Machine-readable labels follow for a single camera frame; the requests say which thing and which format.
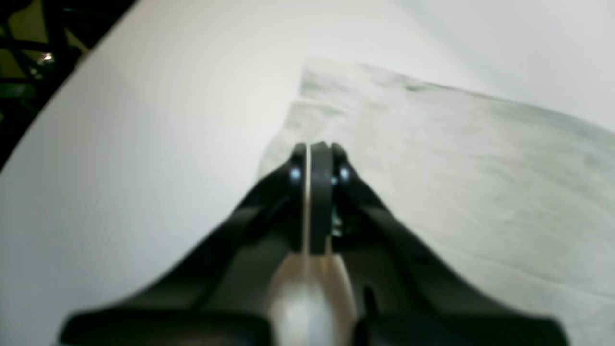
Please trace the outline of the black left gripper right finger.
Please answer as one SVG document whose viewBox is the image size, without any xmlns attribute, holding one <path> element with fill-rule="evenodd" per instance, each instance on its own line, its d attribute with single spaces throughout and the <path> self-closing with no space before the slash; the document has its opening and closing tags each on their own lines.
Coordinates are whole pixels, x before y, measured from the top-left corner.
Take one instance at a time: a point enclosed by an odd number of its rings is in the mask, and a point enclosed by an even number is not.
<svg viewBox="0 0 615 346">
<path fill-rule="evenodd" d="M 310 145 L 309 252 L 340 256 L 354 346 L 566 346 L 550 317 L 521 313 L 455 273 L 398 221 L 339 144 Z"/>
</svg>

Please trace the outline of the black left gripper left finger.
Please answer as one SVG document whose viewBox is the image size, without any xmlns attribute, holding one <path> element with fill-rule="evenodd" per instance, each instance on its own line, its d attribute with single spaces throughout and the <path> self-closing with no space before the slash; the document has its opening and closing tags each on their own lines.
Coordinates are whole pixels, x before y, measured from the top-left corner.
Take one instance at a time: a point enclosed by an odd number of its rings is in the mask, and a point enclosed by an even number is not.
<svg viewBox="0 0 615 346">
<path fill-rule="evenodd" d="M 275 271 L 302 247 L 306 145 L 180 263 L 117 304 L 75 313 L 62 346 L 272 346 L 265 303 Z"/>
</svg>

